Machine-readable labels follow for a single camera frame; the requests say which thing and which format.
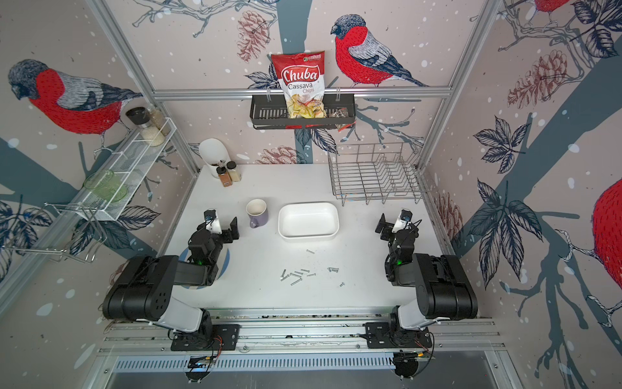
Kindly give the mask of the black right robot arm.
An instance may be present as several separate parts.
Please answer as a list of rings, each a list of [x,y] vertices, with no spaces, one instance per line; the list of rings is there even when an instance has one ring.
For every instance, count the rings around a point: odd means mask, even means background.
[[[414,289],[408,304],[395,306],[389,334],[419,332],[443,321],[474,319],[479,311],[476,294],[457,256],[416,253],[420,220],[403,209],[396,222],[381,216],[375,233],[387,242],[384,262],[387,280],[396,287]]]

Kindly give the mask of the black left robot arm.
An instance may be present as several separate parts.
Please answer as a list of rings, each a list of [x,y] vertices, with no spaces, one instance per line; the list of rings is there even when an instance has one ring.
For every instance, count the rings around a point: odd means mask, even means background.
[[[130,259],[105,296],[103,315],[110,320],[147,322],[210,340],[210,314],[174,298],[173,288],[213,285],[224,246],[239,238],[237,218],[222,229],[216,211],[207,210],[204,222],[188,241],[189,259],[182,262],[177,255],[137,255]]]

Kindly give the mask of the white storage box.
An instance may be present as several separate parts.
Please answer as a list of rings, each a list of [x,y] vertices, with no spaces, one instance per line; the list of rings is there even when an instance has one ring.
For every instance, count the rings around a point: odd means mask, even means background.
[[[333,239],[340,231],[337,207],[328,202],[287,204],[280,209],[278,233],[288,242]]]

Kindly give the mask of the purple mug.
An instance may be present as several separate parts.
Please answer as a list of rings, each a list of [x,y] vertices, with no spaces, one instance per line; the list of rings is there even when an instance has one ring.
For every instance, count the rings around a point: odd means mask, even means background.
[[[253,199],[246,205],[249,227],[255,229],[267,224],[269,220],[267,203],[263,199]]]

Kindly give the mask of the blue striped plate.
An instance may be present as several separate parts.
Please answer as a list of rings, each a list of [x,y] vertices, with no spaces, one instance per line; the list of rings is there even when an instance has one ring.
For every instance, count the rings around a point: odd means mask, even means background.
[[[227,271],[228,269],[228,265],[230,264],[230,259],[231,259],[231,253],[230,253],[230,249],[227,249],[225,251],[225,253],[221,253],[220,257],[219,257],[219,267],[220,270],[218,272],[217,275],[217,280],[219,280]],[[190,249],[187,247],[186,249],[184,249],[184,251],[181,253],[181,255],[179,256],[178,259],[180,262],[183,263],[189,263],[190,262]]]

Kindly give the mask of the orange spice bottle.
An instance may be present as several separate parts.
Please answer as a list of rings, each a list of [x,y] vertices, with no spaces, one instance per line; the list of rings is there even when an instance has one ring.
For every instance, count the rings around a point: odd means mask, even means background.
[[[217,167],[216,168],[216,172],[218,174],[218,178],[219,178],[221,184],[224,187],[228,187],[228,186],[231,186],[233,184],[233,181],[232,181],[232,179],[231,179],[231,177],[229,175],[229,172],[228,172],[228,170],[226,169],[225,166]]]

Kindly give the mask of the metal dish rack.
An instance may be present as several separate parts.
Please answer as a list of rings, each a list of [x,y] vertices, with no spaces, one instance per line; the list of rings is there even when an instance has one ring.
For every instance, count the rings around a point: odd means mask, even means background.
[[[422,198],[420,148],[403,143],[354,144],[328,160],[332,193],[342,204]]]

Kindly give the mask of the yellow spice bottle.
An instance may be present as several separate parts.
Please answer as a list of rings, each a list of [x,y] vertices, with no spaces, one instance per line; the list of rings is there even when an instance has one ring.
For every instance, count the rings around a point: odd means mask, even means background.
[[[234,162],[234,161],[230,160],[230,161],[226,164],[226,168],[227,168],[227,170],[228,170],[228,174],[229,174],[229,176],[230,176],[231,180],[232,180],[234,183],[237,183],[237,182],[240,182],[240,181],[241,181],[241,174],[240,174],[240,172],[239,172],[239,170],[238,170],[238,167],[237,167],[237,163],[236,163],[236,162]]]

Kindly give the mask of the white utensil holder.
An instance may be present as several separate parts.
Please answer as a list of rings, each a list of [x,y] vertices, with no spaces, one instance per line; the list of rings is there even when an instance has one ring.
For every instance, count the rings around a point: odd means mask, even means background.
[[[213,178],[218,178],[219,163],[227,164],[231,158],[225,145],[218,139],[205,139],[199,144],[199,155]]]

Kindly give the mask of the green glass bowl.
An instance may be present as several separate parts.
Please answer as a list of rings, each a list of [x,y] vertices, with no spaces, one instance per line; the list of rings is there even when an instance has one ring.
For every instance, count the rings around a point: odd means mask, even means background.
[[[128,189],[121,176],[112,170],[94,173],[85,180],[84,187],[106,202],[116,203],[128,195]]]

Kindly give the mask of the black lid spice jar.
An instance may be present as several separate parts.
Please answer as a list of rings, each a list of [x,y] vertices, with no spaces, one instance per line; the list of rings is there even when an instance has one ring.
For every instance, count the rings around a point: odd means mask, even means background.
[[[150,147],[158,147],[165,142],[165,136],[151,120],[144,107],[134,107],[126,112],[129,120],[137,126],[139,134]]]

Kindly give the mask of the red Chuba chips bag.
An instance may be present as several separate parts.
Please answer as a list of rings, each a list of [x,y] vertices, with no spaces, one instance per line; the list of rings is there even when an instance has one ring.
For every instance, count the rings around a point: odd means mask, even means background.
[[[326,118],[325,52],[278,54],[271,57],[277,81],[292,119]]]

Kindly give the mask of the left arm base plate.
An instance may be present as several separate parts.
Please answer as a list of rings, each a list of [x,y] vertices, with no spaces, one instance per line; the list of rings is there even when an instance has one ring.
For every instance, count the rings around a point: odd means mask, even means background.
[[[233,351],[239,337],[241,326],[238,324],[217,324],[210,327],[207,334],[200,329],[198,332],[175,332],[172,335],[171,350],[173,352],[194,352],[204,350]]]

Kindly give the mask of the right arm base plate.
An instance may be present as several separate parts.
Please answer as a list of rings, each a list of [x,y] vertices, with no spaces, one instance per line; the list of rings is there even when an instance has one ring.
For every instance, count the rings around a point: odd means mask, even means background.
[[[408,331],[394,329],[388,322],[369,322],[364,325],[364,334],[368,348],[432,348],[429,331]]]

